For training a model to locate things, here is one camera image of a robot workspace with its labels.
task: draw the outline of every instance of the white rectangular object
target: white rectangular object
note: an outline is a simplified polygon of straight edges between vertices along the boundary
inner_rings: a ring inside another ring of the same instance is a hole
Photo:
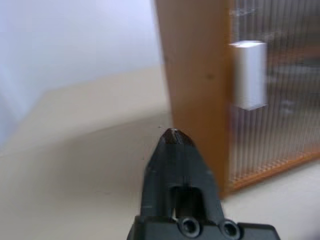
[[[232,43],[235,65],[234,104],[254,110],[267,103],[267,44],[260,41]]]

